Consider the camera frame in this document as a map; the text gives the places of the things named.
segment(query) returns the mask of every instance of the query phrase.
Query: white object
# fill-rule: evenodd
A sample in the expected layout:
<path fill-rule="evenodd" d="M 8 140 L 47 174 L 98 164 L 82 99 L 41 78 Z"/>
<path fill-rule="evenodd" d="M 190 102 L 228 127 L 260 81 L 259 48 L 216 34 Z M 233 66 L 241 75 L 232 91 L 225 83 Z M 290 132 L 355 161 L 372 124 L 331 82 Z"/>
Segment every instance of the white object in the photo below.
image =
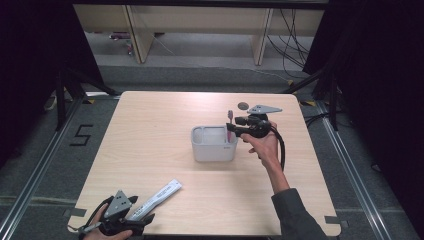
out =
<path fill-rule="evenodd" d="M 151 197 L 147 202 L 145 202 L 141 207 L 137 208 L 133 215 L 128 219 L 131 221 L 139 221 L 144 216 L 146 216 L 150 211 L 153 210 L 157 205 L 171 196 L 173 193 L 178 191 L 181 188 L 181 183 L 176 179 L 173 179 L 165 187 L 163 187 L 159 192 L 157 192 L 153 197 Z"/>
<path fill-rule="evenodd" d="M 199 162 L 231 161 L 234 159 L 238 139 L 226 126 L 197 126 L 191 131 L 194 159 Z"/>

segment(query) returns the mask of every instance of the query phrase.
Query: white container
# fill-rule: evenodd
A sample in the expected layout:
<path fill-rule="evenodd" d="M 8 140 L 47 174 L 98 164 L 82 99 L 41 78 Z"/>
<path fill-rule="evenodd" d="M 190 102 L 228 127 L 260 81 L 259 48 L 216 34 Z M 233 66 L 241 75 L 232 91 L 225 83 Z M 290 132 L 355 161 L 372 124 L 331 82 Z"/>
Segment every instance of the white container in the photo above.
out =
<path fill-rule="evenodd" d="M 194 159 L 199 162 L 231 161 L 238 139 L 233 132 L 228 141 L 226 126 L 197 126 L 191 131 Z"/>

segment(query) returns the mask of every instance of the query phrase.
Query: black cable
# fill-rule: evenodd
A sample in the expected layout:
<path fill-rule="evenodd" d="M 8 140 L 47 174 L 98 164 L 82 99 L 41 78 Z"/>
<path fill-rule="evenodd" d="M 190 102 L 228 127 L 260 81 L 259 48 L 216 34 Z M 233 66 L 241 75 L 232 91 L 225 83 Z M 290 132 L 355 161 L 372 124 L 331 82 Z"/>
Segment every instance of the black cable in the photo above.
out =
<path fill-rule="evenodd" d="M 103 200 L 102 203 L 99 204 L 99 206 L 97 206 L 97 208 L 93 211 L 93 213 L 91 214 L 91 216 L 88 218 L 87 223 L 84 226 L 81 226 L 79 229 L 84 230 L 85 228 L 87 228 L 88 226 L 90 226 L 91 221 L 93 221 L 94 216 L 97 214 L 97 212 L 100 210 L 100 208 L 107 204 L 110 204 L 113 200 L 113 196 L 110 196 L 109 198 Z M 80 233 L 80 235 L 78 236 L 79 239 L 83 239 L 85 236 L 84 233 Z"/>
<path fill-rule="evenodd" d="M 300 44 L 299 41 L 297 41 L 296 24 L 295 24 L 296 9 L 292 9 L 292 19 L 293 19 L 293 22 L 292 22 L 292 31 L 291 32 L 292 32 L 293 40 L 296 43 L 297 51 L 299 53 L 299 57 L 300 57 L 300 59 L 302 59 L 303 64 L 305 64 L 306 58 L 305 58 L 305 56 L 303 56 L 302 51 L 300 49 L 300 46 L 302 46 L 302 44 Z"/>
<path fill-rule="evenodd" d="M 284 39 L 281 38 L 280 35 L 278 36 L 278 38 L 284 43 L 284 45 L 289 45 L 286 41 L 284 41 Z M 289 45 L 289 48 L 291 48 L 293 50 L 296 50 L 296 51 L 301 51 L 304 54 L 309 54 L 309 51 L 307 51 L 307 50 L 306 51 L 305 50 L 299 50 L 298 48 L 295 48 L 295 47 L 293 47 L 291 45 Z"/>
<path fill-rule="evenodd" d="M 294 64 L 296 64 L 296 65 L 298 65 L 299 67 L 303 67 L 303 64 L 301 63 L 301 62 L 299 62 L 299 61 L 297 61 L 294 57 L 292 57 L 292 56 L 290 56 L 290 55 L 288 55 L 287 53 L 285 53 L 283 50 L 281 50 L 272 40 L 271 40 L 271 38 L 269 37 L 269 36 L 267 36 L 268 37 L 268 40 L 269 40 L 269 42 L 271 43 L 271 45 L 274 47 L 274 49 L 279 53 L 279 54 L 281 54 L 282 56 L 284 56 L 284 57 L 286 57 L 286 58 L 288 58 L 290 61 L 292 61 Z"/>
<path fill-rule="evenodd" d="M 281 170 L 284 172 L 284 165 L 286 164 L 286 147 L 284 145 L 283 137 L 281 137 L 280 133 L 273 126 L 271 126 L 271 132 L 275 134 L 278 141 L 280 142 L 280 152 L 281 152 L 280 165 L 281 165 Z"/>
<path fill-rule="evenodd" d="M 283 10 L 282 9 L 280 9 L 280 13 L 281 13 L 281 16 L 283 17 L 283 20 L 284 20 L 284 22 L 285 22 L 285 24 L 286 24 L 286 27 L 287 27 L 287 29 L 289 30 L 289 33 L 290 33 L 290 35 L 293 37 L 293 40 L 295 41 L 295 43 L 296 43 L 296 45 L 298 46 L 298 47 L 300 47 L 300 48 L 303 48 L 303 50 L 304 51 L 306 51 L 307 53 L 309 53 L 309 50 L 308 49 L 306 49 L 302 44 L 300 44 L 299 43 L 299 41 L 297 41 L 297 35 L 296 35 L 296 25 L 295 25 L 295 18 L 296 18 L 296 10 L 295 9 L 292 9 L 292 18 L 293 18 L 293 21 L 292 21 L 292 29 L 290 29 L 290 26 L 289 26 L 289 24 L 287 23 L 287 20 L 286 20 L 286 18 L 284 17 L 284 13 L 283 13 Z"/>

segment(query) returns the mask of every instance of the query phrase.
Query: cable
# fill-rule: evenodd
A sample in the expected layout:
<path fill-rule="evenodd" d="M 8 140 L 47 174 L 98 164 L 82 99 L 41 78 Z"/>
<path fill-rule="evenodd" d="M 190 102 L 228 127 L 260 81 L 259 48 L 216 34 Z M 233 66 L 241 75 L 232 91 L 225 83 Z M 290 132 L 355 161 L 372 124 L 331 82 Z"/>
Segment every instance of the cable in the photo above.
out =
<path fill-rule="evenodd" d="M 284 172 L 284 165 L 286 164 L 286 147 L 284 145 L 283 137 L 281 137 L 280 133 L 277 131 L 277 129 L 274 126 L 271 126 L 271 132 L 275 134 L 278 141 L 280 142 L 280 152 L 281 152 L 281 170 Z"/>

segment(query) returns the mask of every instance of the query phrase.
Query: black fabric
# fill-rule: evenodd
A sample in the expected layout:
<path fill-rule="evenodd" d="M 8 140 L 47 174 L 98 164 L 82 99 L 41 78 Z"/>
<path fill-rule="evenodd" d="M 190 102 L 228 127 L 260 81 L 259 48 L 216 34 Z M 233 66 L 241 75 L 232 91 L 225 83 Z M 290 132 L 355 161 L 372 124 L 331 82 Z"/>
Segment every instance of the black fabric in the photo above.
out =
<path fill-rule="evenodd" d="M 5 0 L 0 11 L 1 167 L 43 112 L 61 69 L 103 80 L 71 4 Z"/>
<path fill-rule="evenodd" d="M 338 84 L 366 146 L 424 238 L 424 3 L 370 3 L 372 19 Z"/>
<path fill-rule="evenodd" d="M 306 211 L 295 188 L 279 192 L 271 199 L 280 219 L 283 239 L 328 239 L 315 219 Z"/>

